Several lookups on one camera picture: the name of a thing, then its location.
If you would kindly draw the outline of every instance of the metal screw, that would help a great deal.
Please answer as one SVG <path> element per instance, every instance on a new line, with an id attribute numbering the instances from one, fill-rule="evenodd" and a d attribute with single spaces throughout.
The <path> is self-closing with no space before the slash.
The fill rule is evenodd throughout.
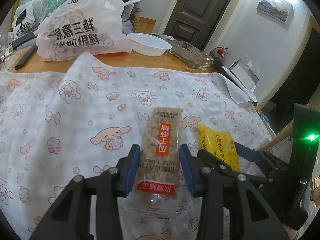
<path id="1" fill-rule="evenodd" d="M 110 174 L 115 174 L 115 173 L 118 173 L 119 170 L 117 167 L 111 167 L 111 168 L 109 168 L 108 171 Z"/>
<path id="2" fill-rule="evenodd" d="M 238 179 L 239 179 L 239 181 L 245 181 L 247 179 L 247 177 L 244 174 L 239 174 Z"/>
<path id="3" fill-rule="evenodd" d="M 75 181 L 75 182 L 80 182 L 81 180 L 82 180 L 82 175 L 76 175 L 74 178 L 73 178 L 73 180 Z"/>
<path id="4" fill-rule="evenodd" d="M 209 167 L 203 167 L 203 168 L 201 169 L 201 171 L 202 171 L 203 173 L 210 173 L 210 172 L 211 172 L 211 169 L 210 169 Z"/>

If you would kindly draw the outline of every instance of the green light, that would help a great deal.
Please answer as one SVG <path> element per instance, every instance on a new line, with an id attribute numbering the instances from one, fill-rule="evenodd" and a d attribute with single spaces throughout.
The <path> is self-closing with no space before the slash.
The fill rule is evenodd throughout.
<path id="1" fill-rule="evenodd" d="M 308 137 L 306 137 L 306 139 L 310 140 L 311 142 L 318 138 L 319 138 L 319 135 L 315 135 L 315 134 L 310 134 Z"/>

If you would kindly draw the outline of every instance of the plastic bowl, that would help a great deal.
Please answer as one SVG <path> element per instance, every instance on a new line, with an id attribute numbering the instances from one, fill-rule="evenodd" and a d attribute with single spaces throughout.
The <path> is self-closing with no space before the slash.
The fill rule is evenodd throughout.
<path id="1" fill-rule="evenodd" d="M 147 56 L 158 57 L 172 48 L 165 40 L 145 33 L 129 33 L 128 38 L 134 51 Z"/>

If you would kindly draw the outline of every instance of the green cushion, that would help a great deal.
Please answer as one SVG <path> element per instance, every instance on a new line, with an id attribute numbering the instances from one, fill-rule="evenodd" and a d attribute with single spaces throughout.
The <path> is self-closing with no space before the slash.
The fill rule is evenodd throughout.
<path id="1" fill-rule="evenodd" d="M 53 13 L 60 5 L 62 5 L 67 0 L 48 0 L 48 11 L 47 13 Z"/>

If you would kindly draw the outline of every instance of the yellow wrapper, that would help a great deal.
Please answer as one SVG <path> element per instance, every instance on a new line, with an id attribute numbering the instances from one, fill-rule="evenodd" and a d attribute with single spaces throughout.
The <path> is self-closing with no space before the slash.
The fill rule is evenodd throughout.
<path id="1" fill-rule="evenodd" d="M 230 165 L 233 171 L 240 172 L 235 143 L 231 133 L 214 131 L 202 124 L 197 124 L 201 149 L 205 149 L 220 160 Z"/>

